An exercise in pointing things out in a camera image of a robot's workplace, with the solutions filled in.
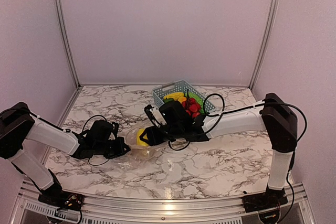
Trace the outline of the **small yellow fake corn cob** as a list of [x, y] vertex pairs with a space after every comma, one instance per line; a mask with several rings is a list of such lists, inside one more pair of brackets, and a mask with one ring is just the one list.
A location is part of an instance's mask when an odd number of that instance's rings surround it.
[[149, 144], [148, 144], [148, 137], [147, 137], [147, 134], [145, 133], [145, 129], [140, 128], [137, 131], [136, 139], [137, 139], [137, 145], [138, 146], [144, 146], [144, 147], [148, 147], [149, 146]]

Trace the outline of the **clear zip top bag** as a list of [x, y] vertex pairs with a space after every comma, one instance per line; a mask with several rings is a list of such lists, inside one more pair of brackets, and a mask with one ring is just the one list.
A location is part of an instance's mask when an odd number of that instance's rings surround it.
[[124, 135], [125, 143], [130, 147], [130, 151], [119, 158], [118, 164], [124, 170], [137, 168], [152, 159], [161, 149], [160, 146], [149, 146], [147, 143], [138, 141], [147, 125], [136, 124]]

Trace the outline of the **red fake grape bunch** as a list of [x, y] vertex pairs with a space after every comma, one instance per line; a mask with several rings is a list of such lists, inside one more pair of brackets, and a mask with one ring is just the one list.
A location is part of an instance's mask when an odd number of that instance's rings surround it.
[[191, 116], [193, 119], [201, 115], [201, 108], [198, 103], [196, 103], [195, 99], [189, 98], [189, 91], [184, 94], [184, 97], [187, 97], [187, 101], [181, 103], [184, 110]]

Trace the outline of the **green fake bitter gourd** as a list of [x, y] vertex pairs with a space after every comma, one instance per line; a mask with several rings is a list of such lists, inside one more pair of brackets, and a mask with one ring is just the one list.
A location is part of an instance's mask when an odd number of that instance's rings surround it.
[[189, 98], [195, 99], [196, 103], [198, 103], [200, 105], [200, 108], [201, 109], [203, 108], [203, 99], [199, 95], [197, 95], [193, 92], [189, 92], [188, 96], [189, 96]]

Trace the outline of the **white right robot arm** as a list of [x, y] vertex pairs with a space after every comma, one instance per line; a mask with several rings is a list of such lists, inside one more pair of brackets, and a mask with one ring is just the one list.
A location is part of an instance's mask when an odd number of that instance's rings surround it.
[[206, 112], [196, 100], [169, 101], [159, 107], [160, 122], [153, 114], [151, 105], [144, 111], [152, 126], [139, 130], [137, 142], [148, 146], [185, 139], [191, 142], [206, 142], [213, 138], [248, 132], [267, 131], [272, 148], [271, 170], [265, 192], [246, 195], [243, 203], [246, 211], [272, 208], [288, 202], [285, 183], [292, 168], [297, 148], [298, 119], [293, 106], [283, 103], [274, 93], [269, 93], [257, 104], [220, 113]]

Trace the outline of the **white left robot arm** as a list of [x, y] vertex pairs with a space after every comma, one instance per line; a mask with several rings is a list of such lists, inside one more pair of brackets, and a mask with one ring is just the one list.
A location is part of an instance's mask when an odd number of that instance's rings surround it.
[[118, 123], [102, 118], [94, 121], [91, 128], [76, 133], [48, 122], [31, 112], [26, 103], [19, 102], [1, 112], [1, 158], [33, 182], [40, 192], [40, 202], [79, 210], [83, 195], [64, 191], [56, 175], [24, 144], [27, 141], [40, 143], [79, 160], [95, 155], [110, 160], [130, 151], [124, 138], [118, 136], [118, 130]]

